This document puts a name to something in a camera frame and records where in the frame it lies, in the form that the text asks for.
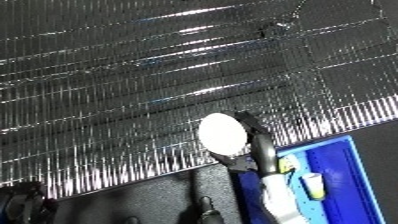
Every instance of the aluminum foil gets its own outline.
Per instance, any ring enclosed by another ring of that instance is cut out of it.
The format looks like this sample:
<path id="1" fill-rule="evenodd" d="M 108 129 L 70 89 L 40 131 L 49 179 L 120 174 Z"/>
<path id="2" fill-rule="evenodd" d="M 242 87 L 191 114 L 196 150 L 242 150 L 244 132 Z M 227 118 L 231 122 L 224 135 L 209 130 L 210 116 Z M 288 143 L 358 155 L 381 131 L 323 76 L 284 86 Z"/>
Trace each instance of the aluminum foil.
<path id="1" fill-rule="evenodd" d="M 279 147 L 395 119 L 397 35 L 371 0 L 0 0 L 0 183 L 68 197 L 214 161 L 248 110 Z"/>

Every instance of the robotic arm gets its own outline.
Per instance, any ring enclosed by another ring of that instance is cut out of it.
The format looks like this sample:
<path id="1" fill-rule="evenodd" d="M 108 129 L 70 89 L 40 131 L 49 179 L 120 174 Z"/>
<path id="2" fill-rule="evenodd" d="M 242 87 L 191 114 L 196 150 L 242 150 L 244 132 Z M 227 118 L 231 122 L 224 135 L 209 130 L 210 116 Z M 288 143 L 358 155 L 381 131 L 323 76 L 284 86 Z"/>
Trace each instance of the robotic arm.
<path id="1" fill-rule="evenodd" d="M 202 121 L 199 138 L 211 155 L 230 170 L 257 170 L 262 184 L 261 201 L 278 224 L 308 223 L 300 214 L 284 175 L 279 172 L 271 133 L 253 115 L 248 112 L 211 114 Z M 254 163 L 244 157 L 234 157 L 247 144 L 251 146 Z"/>

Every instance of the white ball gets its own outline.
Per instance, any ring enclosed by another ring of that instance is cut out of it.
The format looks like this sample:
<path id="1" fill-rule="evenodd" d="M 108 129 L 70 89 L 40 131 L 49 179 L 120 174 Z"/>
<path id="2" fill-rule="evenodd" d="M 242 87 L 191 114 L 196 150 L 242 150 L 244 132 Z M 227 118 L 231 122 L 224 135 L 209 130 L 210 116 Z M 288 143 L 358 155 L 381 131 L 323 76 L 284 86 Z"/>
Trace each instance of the white ball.
<path id="1" fill-rule="evenodd" d="M 235 118 L 222 113 L 205 117 L 200 123 L 198 134 L 210 152 L 224 156 L 237 154 L 247 142 L 243 126 Z"/>

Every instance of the yellow object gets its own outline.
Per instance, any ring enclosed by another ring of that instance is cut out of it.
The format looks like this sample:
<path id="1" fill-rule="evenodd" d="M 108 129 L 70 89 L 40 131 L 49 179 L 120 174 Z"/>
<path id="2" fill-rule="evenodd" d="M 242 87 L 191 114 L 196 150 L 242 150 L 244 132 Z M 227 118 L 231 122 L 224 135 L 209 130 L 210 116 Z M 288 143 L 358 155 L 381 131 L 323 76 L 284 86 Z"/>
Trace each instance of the yellow object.
<path id="1" fill-rule="evenodd" d="M 279 172 L 282 174 L 289 173 L 294 168 L 296 168 L 287 156 L 279 159 L 278 166 L 279 166 Z"/>
<path id="2" fill-rule="evenodd" d="M 310 191 L 310 198 L 312 200 L 323 200 L 326 196 L 325 190 L 323 189 L 318 189 L 316 191 Z"/>

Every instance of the dark background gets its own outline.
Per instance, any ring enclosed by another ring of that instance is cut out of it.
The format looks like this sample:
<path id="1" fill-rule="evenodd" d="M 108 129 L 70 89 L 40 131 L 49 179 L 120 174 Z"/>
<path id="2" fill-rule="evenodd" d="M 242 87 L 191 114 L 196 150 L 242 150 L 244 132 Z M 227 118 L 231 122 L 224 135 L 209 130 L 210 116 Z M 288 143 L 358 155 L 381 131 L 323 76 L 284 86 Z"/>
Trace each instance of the dark background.
<path id="1" fill-rule="evenodd" d="M 398 1 L 381 2 L 398 28 Z M 398 223 L 398 122 L 349 134 L 355 139 L 386 222 Z M 62 200 L 56 223 L 122 223 L 131 215 L 144 224 L 195 223 L 198 212 L 194 202 L 204 195 L 213 198 L 226 223 L 243 223 L 229 174 L 220 165 Z"/>

